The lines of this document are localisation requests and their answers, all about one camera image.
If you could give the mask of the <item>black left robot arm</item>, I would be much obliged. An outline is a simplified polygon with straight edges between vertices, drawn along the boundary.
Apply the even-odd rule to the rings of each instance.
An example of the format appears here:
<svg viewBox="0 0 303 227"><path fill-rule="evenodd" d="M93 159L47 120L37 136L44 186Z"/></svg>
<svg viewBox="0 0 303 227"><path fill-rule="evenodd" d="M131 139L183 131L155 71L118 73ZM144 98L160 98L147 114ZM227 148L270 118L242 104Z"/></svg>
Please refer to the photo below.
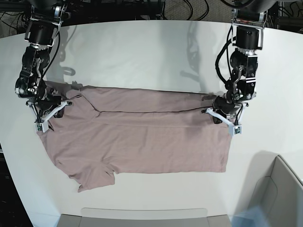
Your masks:
<svg viewBox="0 0 303 227"><path fill-rule="evenodd" d="M234 0L222 1L232 8L232 24L225 45L217 55L215 70L223 82L226 93L214 99L212 107L204 111L213 118L215 124L239 125L240 117L248 101L256 96L257 50L263 48L264 28L268 10L274 0ZM227 55L230 77L225 79L219 68L219 61L229 46L235 50Z"/></svg>

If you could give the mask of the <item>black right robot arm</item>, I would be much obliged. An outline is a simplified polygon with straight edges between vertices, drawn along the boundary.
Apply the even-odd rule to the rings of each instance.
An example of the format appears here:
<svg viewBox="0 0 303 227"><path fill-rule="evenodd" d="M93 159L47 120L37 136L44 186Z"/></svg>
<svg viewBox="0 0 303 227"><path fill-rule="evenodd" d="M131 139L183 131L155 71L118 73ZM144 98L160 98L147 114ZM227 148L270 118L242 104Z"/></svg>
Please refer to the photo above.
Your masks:
<svg viewBox="0 0 303 227"><path fill-rule="evenodd" d="M36 114L37 122L61 104L61 97L47 90L43 80L53 60L51 50L59 42L60 28L70 17L64 0L32 0L29 26L25 40L29 42L22 56L22 68L15 83L18 97L27 99Z"/></svg>

